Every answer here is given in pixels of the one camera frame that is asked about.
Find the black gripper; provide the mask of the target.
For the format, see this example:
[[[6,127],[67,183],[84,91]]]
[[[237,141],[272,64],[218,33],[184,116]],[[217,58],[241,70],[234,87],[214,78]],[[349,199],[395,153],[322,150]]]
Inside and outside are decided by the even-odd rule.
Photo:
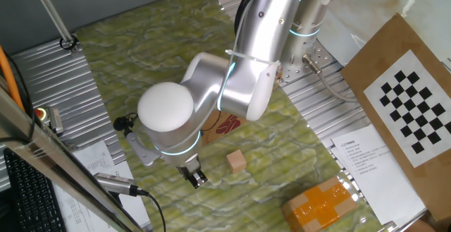
[[[199,184],[208,181],[207,177],[200,169],[198,156],[192,158],[183,166],[178,166],[177,169],[183,175],[185,180],[188,180],[192,184],[194,189],[198,189]]]

